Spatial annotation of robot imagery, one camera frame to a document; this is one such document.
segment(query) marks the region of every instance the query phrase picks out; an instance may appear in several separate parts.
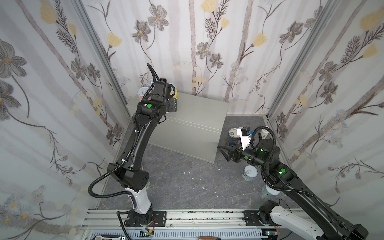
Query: gray flower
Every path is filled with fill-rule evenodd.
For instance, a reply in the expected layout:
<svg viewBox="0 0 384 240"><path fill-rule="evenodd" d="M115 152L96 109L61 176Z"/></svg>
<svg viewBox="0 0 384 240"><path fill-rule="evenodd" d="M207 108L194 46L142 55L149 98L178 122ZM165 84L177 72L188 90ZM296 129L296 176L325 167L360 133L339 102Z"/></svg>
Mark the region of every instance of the gray flower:
<svg viewBox="0 0 384 240"><path fill-rule="evenodd" d="M324 86L324 92L320 95L321 98L325 98L324 104L333 102L332 94L336 94L337 87L333 82Z"/></svg>
<svg viewBox="0 0 384 240"><path fill-rule="evenodd" d="M21 106L19 101L11 96L11 93L13 93L12 85L0 80L0 121L9 119L8 108Z"/></svg>
<svg viewBox="0 0 384 240"><path fill-rule="evenodd" d="M76 72L76 78L81 80L85 79L85 75L87 73L87 68L85 66L80 66L80 62L77 58L74 58L74 61L71 62L72 71Z"/></svg>
<svg viewBox="0 0 384 240"><path fill-rule="evenodd" d="M286 34L280 35L280 43L283 43L285 40L288 40L288 42L293 42L293 39L296 35L301 34L301 31L303 30L303 23L297 23L296 21L291 24L289 28L287 28L288 32Z"/></svg>
<svg viewBox="0 0 384 240"><path fill-rule="evenodd" d="M318 9L316 9L315 12L313 12L314 18L308 18L304 24L304 27L305 28L312 27L316 23L316 20L319 17L322 10L323 10L323 6L320 6Z"/></svg>
<svg viewBox="0 0 384 240"><path fill-rule="evenodd" d="M151 29L148 26L148 23L145 21L138 21L136 20L136 26L135 29L137 30L137 33L133 33L132 36L135 38L135 42L140 42L141 38L144 39L144 41L148 42L148 34L151 33Z"/></svg>
<svg viewBox="0 0 384 240"><path fill-rule="evenodd" d="M321 69L319 71L319 73L321 74L319 77L319 80L322 81L325 79L327 82L332 80L333 77L331 73L335 72L336 68L337 68L337 64L333 64L332 61L327 62L324 65L324 69Z"/></svg>
<svg viewBox="0 0 384 240"><path fill-rule="evenodd" d="M224 64L223 62L220 62L220 54L212 54L211 58L209 59L210 62L212 62L211 68L217 65L218 68L221 68L221 66Z"/></svg>
<svg viewBox="0 0 384 240"><path fill-rule="evenodd" d="M89 63L89 66L87 67L88 73L96 82L96 78L100 77L100 70L96 70L95 66L92 63Z"/></svg>
<svg viewBox="0 0 384 240"><path fill-rule="evenodd" d="M200 55L200 59L204 59L204 57L209 57L211 55L211 51L207 49L208 49L208 42L199 43L197 45L198 52L196 52L196 55Z"/></svg>
<svg viewBox="0 0 384 240"><path fill-rule="evenodd" d="M109 140L109 144L110 145L112 145L114 137L115 137L115 134L113 133L113 131L112 130L108 130L107 139Z"/></svg>
<svg viewBox="0 0 384 240"><path fill-rule="evenodd" d="M285 125L281 125L279 127L279 134L281 135L281 138L285 138L285 134L288 133L288 129Z"/></svg>
<svg viewBox="0 0 384 240"><path fill-rule="evenodd" d="M151 26L156 26L160 31L164 30L163 25L168 26L168 21L164 18L167 16L167 11L161 6L158 5L157 8L154 4L151 3L149 11L153 16L148 17L148 23Z"/></svg>
<svg viewBox="0 0 384 240"><path fill-rule="evenodd" d="M19 77L25 77L26 72L20 67L25 64L24 58L15 56L15 49L11 44L0 40L0 78L8 78L12 72Z"/></svg>
<svg viewBox="0 0 384 240"><path fill-rule="evenodd" d="M120 137L122 135L122 127L117 122L115 125L115 128L113 129L113 133L115 134L116 138Z"/></svg>
<svg viewBox="0 0 384 240"><path fill-rule="evenodd" d="M277 121L278 122L284 122L285 120L285 114L281 112L279 115L277 115Z"/></svg>

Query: wall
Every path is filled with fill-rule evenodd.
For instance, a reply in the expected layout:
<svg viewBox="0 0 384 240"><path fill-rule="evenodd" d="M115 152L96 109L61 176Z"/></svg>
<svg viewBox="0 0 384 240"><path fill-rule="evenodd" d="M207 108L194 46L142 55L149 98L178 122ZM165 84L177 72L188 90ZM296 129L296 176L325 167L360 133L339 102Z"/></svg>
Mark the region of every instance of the wall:
<svg viewBox="0 0 384 240"><path fill-rule="evenodd" d="M128 99L152 78L266 114L326 1L82 0Z"/></svg>
<svg viewBox="0 0 384 240"><path fill-rule="evenodd" d="M80 239L127 123L69 1L1 1L2 238Z"/></svg>
<svg viewBox="0 0 384 240"><path fill-rule="evenodd" d="M271 116L305 184L370 239L383 235L383 7L341 1Z"/></svg>

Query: orange flower center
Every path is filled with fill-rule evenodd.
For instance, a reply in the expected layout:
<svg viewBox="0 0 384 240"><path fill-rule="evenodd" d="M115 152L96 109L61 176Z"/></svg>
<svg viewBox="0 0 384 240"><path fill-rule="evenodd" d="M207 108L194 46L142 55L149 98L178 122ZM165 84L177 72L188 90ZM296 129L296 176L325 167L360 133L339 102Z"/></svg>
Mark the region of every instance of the orange flower center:
<svg viewBox="0 0 384 240"><path fill-rule="evenodd" d="M9 58L3 58L3 62L11 63L12 61Z"/></svg>
<svg viewBox="0 0 384 240"><path fill-rule="evenodd" d="M25 219L27 219L28 218L28 214L23 214L22 216L21 216L21 219L22 220L25 220Z"/></svg>

